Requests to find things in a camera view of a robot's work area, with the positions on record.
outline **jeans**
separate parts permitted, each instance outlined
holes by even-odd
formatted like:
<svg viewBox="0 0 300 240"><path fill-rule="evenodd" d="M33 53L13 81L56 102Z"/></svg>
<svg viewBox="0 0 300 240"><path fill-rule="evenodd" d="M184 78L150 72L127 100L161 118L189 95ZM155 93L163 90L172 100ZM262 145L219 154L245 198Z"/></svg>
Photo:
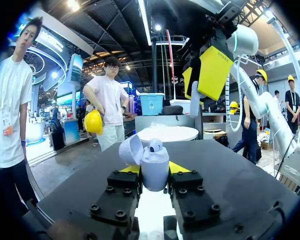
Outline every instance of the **jeans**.
<svg viewBox="0 0 300 240"><path fill-rule="evenodd" d="M33 204L38 203L28 179L26 160L11 167L0 168L0 191L10 211L17 218L21 218L28 212L27 207L21 202L18 192L24 203L30 199L33 200Z"/></svg>
<svg viewBox="0 0 300 240"><path fill-rule="evenodd" d="M232 149L235 153L239 152L244 147L248 148L249 151L249 161L253 164L257 164L257 123L251 121L249 129L244 126L244 121L242 125L242 138Z"/></svg>

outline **person walking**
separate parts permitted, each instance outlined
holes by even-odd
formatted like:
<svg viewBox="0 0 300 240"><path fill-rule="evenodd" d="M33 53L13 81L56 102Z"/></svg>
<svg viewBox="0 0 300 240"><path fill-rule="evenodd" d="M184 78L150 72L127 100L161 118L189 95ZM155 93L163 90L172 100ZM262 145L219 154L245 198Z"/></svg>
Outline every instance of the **person walking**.
<svg viewBox="0 0 300 240"><path fill-rule="evenodd" d="M96 136L102 151L125 140L123 113L129 104L129 96L115 80L120 66L118 59L107 58L105 75L95 76L83 88L86 98L103 116L103 134Z"/></svg>
<svg viewBox="0 0 300 240"><path fill-rule="evenodd" d="M267 74L264 70L258 69L254 75L252 83L259 94L259 88L268 81ZM251 110L247 96L243 95L243 112L242 112L242 138L232 149L235 153L246 147L248 159L253 164L257 164L257 122L256 116Z"/></svg>

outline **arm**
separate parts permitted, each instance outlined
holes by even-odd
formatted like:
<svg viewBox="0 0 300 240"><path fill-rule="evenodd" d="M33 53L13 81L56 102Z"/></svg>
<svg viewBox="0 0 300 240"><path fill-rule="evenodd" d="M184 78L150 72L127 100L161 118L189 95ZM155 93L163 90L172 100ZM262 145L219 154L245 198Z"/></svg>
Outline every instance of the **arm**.
<svg viewBox="0 0 300 240"><path fill-rule="evenodd" d="M26 120L28 103L20 105L20 139L26 140Z"/></svg>
<svg viewBox="0 0 300 240"><path fill-rule="evenodd" d="M120 90L120 99L123 100L122 106L127 108L128 104L129 104L129 96L123 87L121 87L121 90Z"/></svg>
<svg viewBox="0 0 300 240"><path fill-rule="evenodd" d="M105 114L104 107L101 105L100 101L96 97L94 90L92 87L85 85L83 88L83 94L85 97L90 101L90 103L93 103L95 105L95 108L101 113Z"/></svg>
<svg viewBox="0 0 300 240"><path fill-rule="evenodd" d="M243 108L244 108L244 113L245 113L245 119L244 119L243 125L246 129L249 129L250 123L251 123L251 120L250 120L250 105L249 105L249 100L246 96L244 96L244 98L243 98Z"/></svg>

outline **yellow helmet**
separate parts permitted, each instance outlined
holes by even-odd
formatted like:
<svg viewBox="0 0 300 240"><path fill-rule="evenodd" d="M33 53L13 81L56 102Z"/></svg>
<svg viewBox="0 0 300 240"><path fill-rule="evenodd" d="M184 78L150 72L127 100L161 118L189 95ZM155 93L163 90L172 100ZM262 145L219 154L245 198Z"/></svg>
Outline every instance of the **yellow helmet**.
<svg viewBox="0 0 300 240"><path fill-rule="evenodd" d="M288 82L289 82L290 80L295 81L294 77L293 77L291 74L288 76Z"/></svg>
<svg viewBox="0 0 300 240"><path fill-rule="evenodd" d="M230 114L235 114L238 111L239 105L236 101L230 103Z"/></svg>
<svg viewBox="0 0 300 240"><path fill-rule="evenodd" d="M98 110L93 110L85 116L84 127L89 133L103 134L102 118Z"/></svg>
<svg viewBox="0 0 300 240"><path fill-rule="evenodd" d="M258 73L258 74L261 74L262 77L264 78L265 80L265 83L268 82L268 76L266 74L266 71L265 70L262 70L262 69L258 69L257 71L255 71L255 73Z"/></svg>

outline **cardboard box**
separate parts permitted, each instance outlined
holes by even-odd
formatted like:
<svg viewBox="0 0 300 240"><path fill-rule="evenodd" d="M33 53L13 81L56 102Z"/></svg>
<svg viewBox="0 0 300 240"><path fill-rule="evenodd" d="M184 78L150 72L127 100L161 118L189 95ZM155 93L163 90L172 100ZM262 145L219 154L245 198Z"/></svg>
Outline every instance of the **cardboard box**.
<svg viewBox="0 0 300 240"><path fill-rule="evenodd" d="M223 137L223 136L227 135L226 132L222 131L221 129L206 130L206 131L203 131L203 134L213 134L213 138L214 139L219 138L219 137Z"/></svg>
<svg viewBox="0 0 300 240"><path fill-rule="evenodd" d="M271 148L272 148L272 144L271 143L265 142L265 141L261 142L261 149L268 150L268 149L271 149Z"/></svg>

